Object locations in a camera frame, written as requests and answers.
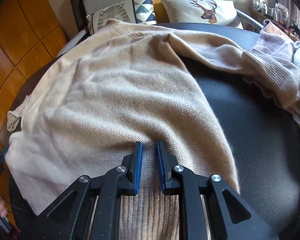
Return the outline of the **tiger print cushion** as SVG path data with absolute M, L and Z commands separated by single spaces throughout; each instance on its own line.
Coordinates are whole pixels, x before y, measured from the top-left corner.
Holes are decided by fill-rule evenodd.
M 157 24 L 153 0 L 125 0 L 88 15 L 90 35 L 98 32 L 109 19 L 133 24 Z

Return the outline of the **wooden side desk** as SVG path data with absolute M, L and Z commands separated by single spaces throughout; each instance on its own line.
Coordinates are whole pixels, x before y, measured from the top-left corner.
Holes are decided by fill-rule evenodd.
M 260 3 L 258 0 L 252 0 L 249 11 L 251 17 L 257 22 L 263 23 L 264 20 L 269 20 L 293 41 L 300 40 L 300 25 L 289 19 L 288 10 L 284 6 L 275 3 L 275 7 L 270 8 L 265 1 Z

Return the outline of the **beige knit sweater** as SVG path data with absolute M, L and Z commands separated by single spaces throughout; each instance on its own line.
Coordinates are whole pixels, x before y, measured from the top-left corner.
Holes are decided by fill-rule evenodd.
M 290 60 L 200 31 L 109 20 L 56 61 L 7 115 L 6 163 L 35 214 L 79 176 L 105 174 L 145 147 L 139 200 L 157 188 L 155 143 L 205 176 L 219 172 L 239 189 L 223 130 L 182 57 L 223 72 L 255 76 L 283 108 L 295 100 L 300 69 Z

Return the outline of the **deer print cushion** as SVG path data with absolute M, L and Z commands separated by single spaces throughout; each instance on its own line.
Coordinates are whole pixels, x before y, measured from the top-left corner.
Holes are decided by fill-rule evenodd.
M 162 0 L 169 22 L 205 23 L 243 29 L 232 1 Z

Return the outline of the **black padded table mat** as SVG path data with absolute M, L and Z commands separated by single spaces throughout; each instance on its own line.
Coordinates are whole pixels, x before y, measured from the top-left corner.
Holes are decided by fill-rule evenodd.
M 163 24 L 170 30 L 216 30 L 234 38 L 244 48 L 252 48 L 255 34 L 225 30 L 226 27 L 200 27 L 194 23 Z M 207 99 L 221 121 L 226 137 L 234 147 L 238 164 L 241 193 L 258 214 L 273 226 L 274 239 L 300 239 L 300 130 L 292 117 L 265 99 L 256 85 L 247 85 L 230 74 L 216 70 L 200 70 L 202 64 L 183 57 Z M 22 204 L 26 211 L 16 212 L 21 225 L 17 239 L 44 239 L 39 235 L 58 229 L 57 222 L 48 217 L 35 217 L 21 199 L 16 182 L 10 179 L 12 201 Z

